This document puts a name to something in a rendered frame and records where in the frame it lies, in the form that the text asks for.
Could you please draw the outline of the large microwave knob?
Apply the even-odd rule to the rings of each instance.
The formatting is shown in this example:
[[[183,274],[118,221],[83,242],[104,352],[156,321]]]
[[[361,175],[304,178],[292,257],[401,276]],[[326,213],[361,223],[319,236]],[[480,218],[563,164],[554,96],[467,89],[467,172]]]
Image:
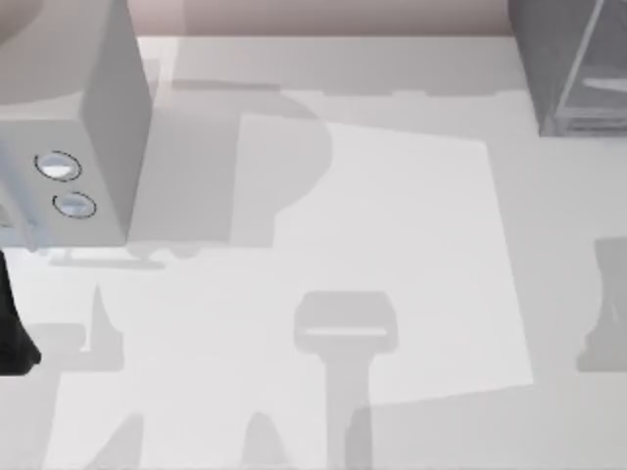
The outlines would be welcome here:
[[[82,174],[80,162],[71,154],[62,151],[36,155],[33,162],[40,174],[55,181],[73,181]]]

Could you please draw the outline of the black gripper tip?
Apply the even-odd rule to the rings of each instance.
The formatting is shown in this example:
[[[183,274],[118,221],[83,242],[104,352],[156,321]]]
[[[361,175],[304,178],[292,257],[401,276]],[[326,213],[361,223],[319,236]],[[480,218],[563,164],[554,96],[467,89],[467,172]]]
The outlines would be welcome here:
[[[41,359],[18,314],[6,257],[0,250],[0,377],[25,376]]]

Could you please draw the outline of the small microwave knob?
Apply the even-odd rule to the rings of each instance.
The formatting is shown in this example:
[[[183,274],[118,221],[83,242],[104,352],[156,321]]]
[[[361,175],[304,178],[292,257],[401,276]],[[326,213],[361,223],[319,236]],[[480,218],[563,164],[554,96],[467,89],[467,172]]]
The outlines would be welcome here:
[[[58,213],[72,219],[87,219],[97,211],[96,202],[80,192],[55,195],[52,198],[52,205]]]

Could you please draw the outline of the pale microwave oven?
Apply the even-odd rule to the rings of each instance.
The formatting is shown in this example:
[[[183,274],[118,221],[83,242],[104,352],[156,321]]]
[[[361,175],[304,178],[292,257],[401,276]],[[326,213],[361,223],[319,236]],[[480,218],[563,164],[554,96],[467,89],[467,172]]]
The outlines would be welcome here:
[[[123,245],[152,111],[127,0],[0,0],[0,248]],[[81,176],[40,174],[33,159],[50,151]],[[69,192],[96,213],[58,213]]]

